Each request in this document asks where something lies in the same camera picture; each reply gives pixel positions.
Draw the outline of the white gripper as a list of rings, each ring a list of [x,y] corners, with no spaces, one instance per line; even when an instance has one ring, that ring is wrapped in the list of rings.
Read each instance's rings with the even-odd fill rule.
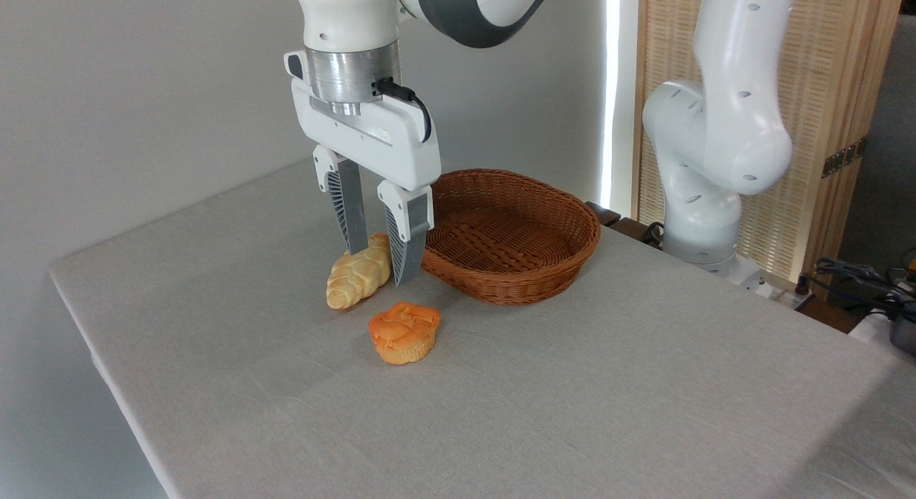
[[[301,128],[320,144],[312,153],[318,188],[329,193],[354,256],[369,247],[358,164],[387,179],[377,195],[386,206],[392,275],[396,285],[408,283],[421,270],[427,233],[434,228],[432,187],[426,185],[441,176],[442,164],[432,121],[415,103],[395,97],[363,103],[359,115],[334,114],[312,94],[305,55],[286,53],[284,63]]]

